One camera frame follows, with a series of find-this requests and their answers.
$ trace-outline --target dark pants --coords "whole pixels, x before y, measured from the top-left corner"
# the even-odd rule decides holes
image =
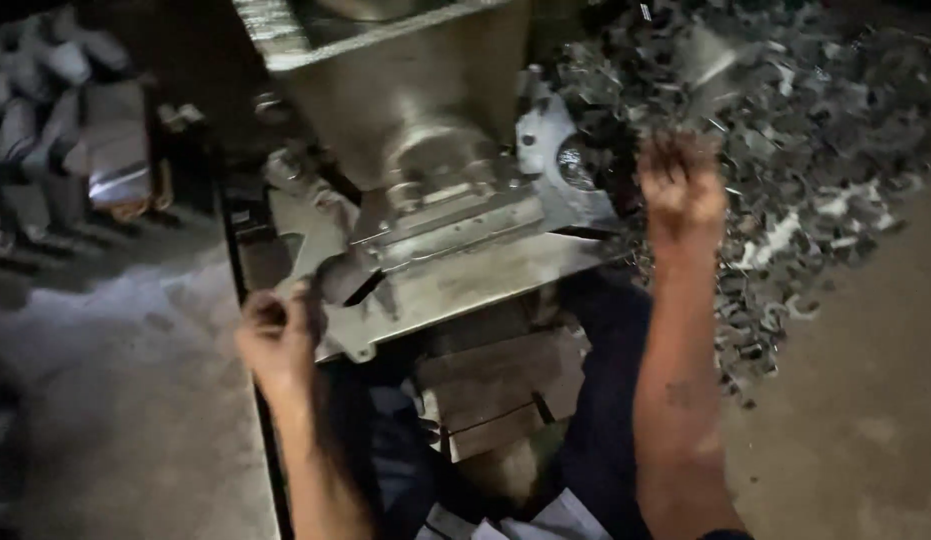
[[[582,365],[576,414],[536,499],[547,504],[567,487],[613,538],[648,538],[635,502],[631,413],[651,299],[607,269],[569,277],[559,291],[592,352]],[[483,499],[426,444],[400,381],[365,367],[339,363],[324,370],[332,385],[332,428],[379,530],[388,538],[413,538],[435,502],[472,523],[504,517],[502,506]]]

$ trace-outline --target tattoo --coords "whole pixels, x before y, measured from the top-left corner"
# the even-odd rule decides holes
[[[687,380],[665,383],[665,403],[688,410],[692,407],[692,391]]]

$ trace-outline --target metal scrap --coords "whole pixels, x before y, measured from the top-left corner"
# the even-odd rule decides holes
[[[584,137],[577,172],[608,179],[609,153],[634,152],[616,140],[621,130],[597,125],[638,137],[682,125],[722,138],[730,209],[716,362],[736,394],[776,373],[785,319],[818,316],[824,268],[864,263],[881,235],[904,227],[891,205],[929,170],[931,40],[870,27],[850,36],[816,2],[690,4],[626,11],[566,45],[545,72]],[[640,206],[619,232],[612,249],[647,286]]]

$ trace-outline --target hand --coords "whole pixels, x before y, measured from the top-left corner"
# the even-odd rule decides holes
[[[638,181],[659,269],[715,264],[727,200],[714,145],[693,133],[656,133],[642,143]]]
[[[274,408],[311,399],[322,323],[321,302],[302,281],[291,300],[256,291],[245,301],[236,346]]]

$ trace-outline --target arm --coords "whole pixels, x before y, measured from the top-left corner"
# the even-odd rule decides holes
[[[684,133],[647,142],[638,176],[655,255],[633,410],[639,508],[656,540],[743,531],[725,489],[712,361],[715,250],[726,204],[715,152]]]
[[[315,399],[315,344],[320,332],[301,286],[283,302],[253,294],[243,309],[236,344],[266,396],[282,446],[296,538],[359,540],[372,526],[347,475],[324,444]]]

